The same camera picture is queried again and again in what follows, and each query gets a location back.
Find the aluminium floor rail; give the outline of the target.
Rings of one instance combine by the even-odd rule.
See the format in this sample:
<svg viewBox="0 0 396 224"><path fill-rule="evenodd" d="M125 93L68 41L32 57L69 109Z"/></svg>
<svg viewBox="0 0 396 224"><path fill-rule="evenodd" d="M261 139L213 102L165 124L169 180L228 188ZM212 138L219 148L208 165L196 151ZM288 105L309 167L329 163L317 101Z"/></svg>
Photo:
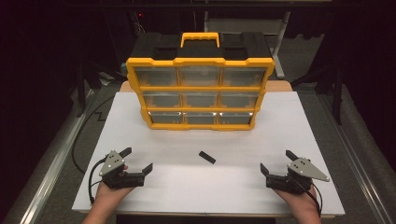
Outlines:
<svg viewBox="0 0 396 224"><path fill-rule="evenodd" d="M37 221L55 187L96 95L97 93L94 90L88 90L87 93L82 95L85 105L78 105L76 109L72 110L72 115L66 119L62 129L56 134L55 139L49 145L49 151L52 153L52 157L42 157L42 161L47 164L47 167L42 170L42 176L35 177L38 186L34 187L35 194L31 197L29 205L23 210L23 216L18 219L18 224L35 224Z"/></svg>
<svg viewBox="0 0 396 224"><path fill-rule="evenodd" d="M332 121L332 126L336 130L338 138L341 140L344 154L346 155L346 160L355 176L355 179L360 185L361 191L367 203L369 204L375 216L375 219L377 220L377 223L395 224L395 222L390 217L389 212L385 207L383 201L381 200L378 194L378 190L374 185L374 182L368 176L368 173L365 170L365 166L359 159L358 154L355 152L355 148L352 146L352 143L348 139L345 129L334 118L332 113L332 106L328 98L325 95L319 95L318 98L322 106L325 108L328 117Z"/></svg>

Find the person's right hand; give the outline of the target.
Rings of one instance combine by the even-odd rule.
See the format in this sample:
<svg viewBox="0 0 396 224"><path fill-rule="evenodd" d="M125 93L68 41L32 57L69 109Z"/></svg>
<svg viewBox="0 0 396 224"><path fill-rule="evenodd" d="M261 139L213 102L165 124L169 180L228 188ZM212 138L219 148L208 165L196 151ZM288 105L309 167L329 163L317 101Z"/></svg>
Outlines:
<svg viewBox="0 0 396 224"><path fill-rule="evenodd" d="M309 192L310 194L291 194L275 189L275 194L286 202L295 217L308 214L316 215L318 213L316 193L313 189L309 190Z"/></svg>

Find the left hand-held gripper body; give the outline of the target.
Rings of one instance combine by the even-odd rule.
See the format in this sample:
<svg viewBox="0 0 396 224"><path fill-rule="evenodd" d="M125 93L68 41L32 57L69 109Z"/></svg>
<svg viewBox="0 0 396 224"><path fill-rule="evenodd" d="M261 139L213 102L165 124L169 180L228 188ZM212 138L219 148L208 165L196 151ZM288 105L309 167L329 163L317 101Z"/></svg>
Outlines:
<svg viewBox="0 0 396 224"><path fill-rule="evenodd" d="M124 167L125 159L116 150L111 150L99 172L102 182L111 189L143 187L146 176L142 172L128 173Z"/></svg>

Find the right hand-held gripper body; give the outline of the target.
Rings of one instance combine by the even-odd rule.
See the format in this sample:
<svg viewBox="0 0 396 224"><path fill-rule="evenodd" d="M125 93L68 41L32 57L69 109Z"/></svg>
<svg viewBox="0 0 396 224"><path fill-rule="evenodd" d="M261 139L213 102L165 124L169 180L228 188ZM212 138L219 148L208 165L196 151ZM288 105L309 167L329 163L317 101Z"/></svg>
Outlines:
<svg viewBox="0 0 396 224"><path fill-rule="evenodd" d="M266 176L266 187L291 194L302 194L310 190L313 180L329 182L330 178L319 170L309 159L298 158L287 165L285 175Z"/></svg>

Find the clear plastic drawer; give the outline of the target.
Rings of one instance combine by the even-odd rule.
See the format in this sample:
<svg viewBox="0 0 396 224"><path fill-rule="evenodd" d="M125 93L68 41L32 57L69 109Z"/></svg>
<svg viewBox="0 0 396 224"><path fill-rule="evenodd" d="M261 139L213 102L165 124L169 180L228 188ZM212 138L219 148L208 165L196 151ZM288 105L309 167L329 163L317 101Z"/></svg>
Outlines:
<svg viewBox="0 0 396 224"><path fill-rule="evenodd" d="M264 67L231 67L224 68L223 86L249 87L260 86L266 69Z"/></svg>

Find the black stand legs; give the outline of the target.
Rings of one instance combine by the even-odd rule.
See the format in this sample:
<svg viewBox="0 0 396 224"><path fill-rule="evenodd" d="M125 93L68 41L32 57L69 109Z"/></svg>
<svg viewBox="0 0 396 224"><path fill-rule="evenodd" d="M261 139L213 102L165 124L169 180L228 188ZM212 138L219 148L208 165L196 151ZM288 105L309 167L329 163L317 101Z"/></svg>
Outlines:
<svg viewBox="0 0 396 224"><path fill-rule="evenodd" d="M343 71L337 63L328 63L319 68L311 69L306 75L291 82L291 86L297 87L303 83L316 82L317 94L332 93L332 116L338 125L341 121L341 103Z"/></svg>
<svg viewBox="0 0 396 224"><path fill-rule="evenodd" d="M117 81L123 82L126 80L121 71L110 69L104 65L93 61L81 61L77 67L77 93L78 93L78 114L80 118L87 108L87 94L85 83L88 83L90 88L94 91L101 89L100 72L104 72Z"/></svg>

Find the yellow black organizer cabinet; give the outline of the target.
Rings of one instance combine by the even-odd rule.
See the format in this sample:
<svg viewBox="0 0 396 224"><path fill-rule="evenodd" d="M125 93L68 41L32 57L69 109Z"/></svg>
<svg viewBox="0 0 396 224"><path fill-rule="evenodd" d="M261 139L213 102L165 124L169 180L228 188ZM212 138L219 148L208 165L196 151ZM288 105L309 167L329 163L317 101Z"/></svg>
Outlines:
<svg viewBox="0 0 396 224"><path fill-rule="evenodd" d="M126 60L127 78L132 90L137 94L141 105L143 121L151 129L163 130L216 130L245 131L255 126L255 118L262 107L266 93L266 82L275 70L275 60L270 52L264 35L260 33L183 33L181 35L162 35L144 33L135 42L130 57ZM184 67L217 66L230 67L264 67L260 94L248 125L217 124L154 124L151 122L145 100L143 87L139 84L136 67Z"/></svg>

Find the small black block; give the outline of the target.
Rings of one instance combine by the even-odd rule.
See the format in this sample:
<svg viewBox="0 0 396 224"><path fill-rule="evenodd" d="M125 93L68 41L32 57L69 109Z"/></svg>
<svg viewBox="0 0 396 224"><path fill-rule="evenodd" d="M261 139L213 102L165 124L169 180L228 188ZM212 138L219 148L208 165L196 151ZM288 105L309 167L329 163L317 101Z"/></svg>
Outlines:
<svg viewBox="0 0 396 224"><path fill-rule="evenodd" d="M216 160L211 157L210 155L208 155L207 153L200 151L199 152L199 156L202 157L203 159L205 159L206 161L210 162L211 164L215 164Z"/></svg>

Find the person's left hand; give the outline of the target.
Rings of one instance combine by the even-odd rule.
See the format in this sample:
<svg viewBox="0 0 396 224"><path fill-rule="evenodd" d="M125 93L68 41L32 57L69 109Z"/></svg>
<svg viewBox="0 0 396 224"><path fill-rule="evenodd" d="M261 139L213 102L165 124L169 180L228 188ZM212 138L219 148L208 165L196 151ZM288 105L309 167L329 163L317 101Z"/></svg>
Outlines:
<svg viewBox="0 0 396 224"><path fill-rule="evenodd" d="M120 204L120 202L133 190L134 188L111 189L106 184L100 183L96 191L95 201Z"/></svg>

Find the group of clear drawers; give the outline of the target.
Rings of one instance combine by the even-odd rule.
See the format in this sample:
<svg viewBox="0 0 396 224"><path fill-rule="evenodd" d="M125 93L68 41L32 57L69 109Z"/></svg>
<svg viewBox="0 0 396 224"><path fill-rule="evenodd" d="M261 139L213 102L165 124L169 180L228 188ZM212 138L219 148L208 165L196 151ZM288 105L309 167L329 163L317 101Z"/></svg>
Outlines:
<svg viewBox="0 0 396 224"><path fill-rule="evenodd" d="M154 124L248 125L260 86L222 85L217 66L136 67Z"/></svg>

